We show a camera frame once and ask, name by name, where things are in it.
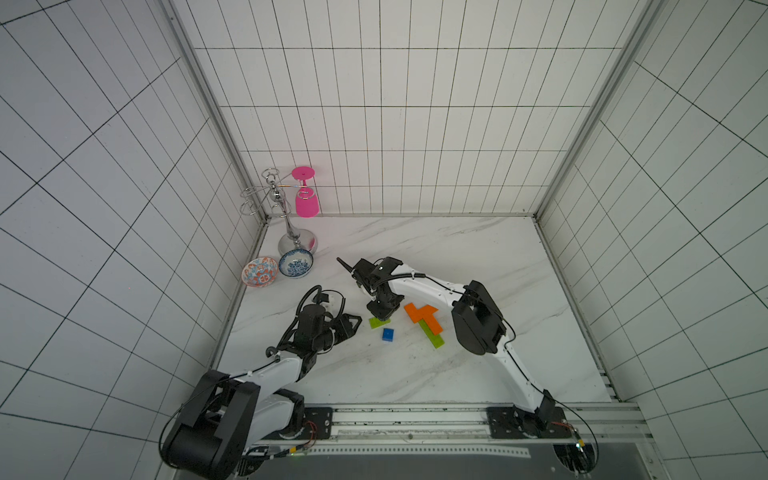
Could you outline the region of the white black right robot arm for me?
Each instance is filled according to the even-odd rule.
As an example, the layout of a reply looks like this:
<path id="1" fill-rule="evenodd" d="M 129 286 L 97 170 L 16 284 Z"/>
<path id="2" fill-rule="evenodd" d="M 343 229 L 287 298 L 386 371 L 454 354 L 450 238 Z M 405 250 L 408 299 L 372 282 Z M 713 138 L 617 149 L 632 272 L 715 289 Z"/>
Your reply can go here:
<path id="1" fill-rule="evenodd" d="M 510 404 L 487 409 L 494 438 L 567 438 L 577 434 L 563 412 L 564 405 L 532 382 L 512 348 L 516 333 L 482 283 L 438 280 L 393 257 L 376 262 L 362 258 L 353 266 L 343 259 L 338 262 L 370 296 L 367 309 L 380 320 L 391 317 L 408 298 L 450 310 L 458 343 L 474 355 L 489 356 L 511 387 Z"/>

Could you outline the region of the orange lego plate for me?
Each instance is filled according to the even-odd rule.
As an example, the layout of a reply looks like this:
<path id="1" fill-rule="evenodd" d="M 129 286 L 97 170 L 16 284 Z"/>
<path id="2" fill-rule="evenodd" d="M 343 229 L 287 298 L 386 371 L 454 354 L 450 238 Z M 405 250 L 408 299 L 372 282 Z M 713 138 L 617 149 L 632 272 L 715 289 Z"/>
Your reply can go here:
<path id="1" fill-rule="evenodd" d="M 425 305 L 423 307 L 417 308 L 413 303 L 409 303 L 404 307 L 404 309 L 408 317 L 414 323 L 418 323 L 420 321 L 424 321 L 427 324 L 436 322 L 435 313 L 438 311 L 438 309 L 431 305 Z"/>
<path id="2" fill-rule="evenodd" d="M 443 328 L 434 318 L 422 319 L 420 323 L 427 335 L 438 337 L 443 332 Z"/>

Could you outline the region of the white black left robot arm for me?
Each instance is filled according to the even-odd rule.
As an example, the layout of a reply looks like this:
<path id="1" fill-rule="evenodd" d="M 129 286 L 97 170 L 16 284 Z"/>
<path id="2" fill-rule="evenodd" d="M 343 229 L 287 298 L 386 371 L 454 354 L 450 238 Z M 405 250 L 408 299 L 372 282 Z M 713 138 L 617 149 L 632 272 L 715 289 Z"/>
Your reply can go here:
<path id="1" fill-rule="evenodd" d="M 158 453 L 166 466 L 204 479 L 227 479 L 246 456 L 250 443 L 273 433 L 298 436 L 316 424 L 304 417 L 304 398 L 286 385 L 304 378 L 317 358 L 352 338 L 362 317 L 326 309 L 330 290 L 310 288 L 276 345 L 267 349 L 268 363 L 231 375 L 204 373 L 191 396 L 172 415 L 158 438 Z"/>

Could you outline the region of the green lego plate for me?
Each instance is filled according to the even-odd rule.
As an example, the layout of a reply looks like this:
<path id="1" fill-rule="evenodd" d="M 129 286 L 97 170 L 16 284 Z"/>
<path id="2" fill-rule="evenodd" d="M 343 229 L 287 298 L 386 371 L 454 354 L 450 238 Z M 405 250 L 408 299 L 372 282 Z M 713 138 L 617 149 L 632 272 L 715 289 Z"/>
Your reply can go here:
<path id="1" fill-rule="evenodd" d="M 423 320 L 419 321 L 418 325 L 421 327 L 427 339 L 435 349 L 439 349 L 445 344 L 442 336 L 440 334 L 433 333 L 425 321 Z"/>
<path id="2" fill-rule="evenodd" d="M 372 317 L 372 318 L 370 318 L 370 319 L 368 320 L 368 322 L 369 322 L 369 326 L 370 326 L 370 328 L 371 328 L 372 330 L 374 330 L 374 329 L 378 329 L 378 328 L 381 328 L 381 327 L 383 327 L 384 325 L 387 325 L 387 324 L 389 324 L 389 323 L 391 322 L 391 320 L 390 320 L 390 319 L 381 320 L 381 319 L 379 319 L 379 318 L 376 318 L 376 317 Z"/>

